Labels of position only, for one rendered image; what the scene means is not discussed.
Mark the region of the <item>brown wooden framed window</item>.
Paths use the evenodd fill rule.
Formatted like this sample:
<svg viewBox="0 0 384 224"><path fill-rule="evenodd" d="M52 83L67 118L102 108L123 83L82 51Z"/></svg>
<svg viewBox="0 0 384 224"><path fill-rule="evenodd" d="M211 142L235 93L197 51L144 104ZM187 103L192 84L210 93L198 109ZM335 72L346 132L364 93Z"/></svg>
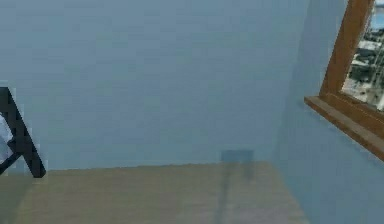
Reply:
<svg viewBox="0 0 384 224"><path fill-rule="evenodd" d="M348 0L320 91L304 102L384 162L384 112L341 92L374 2Z"/></svg>

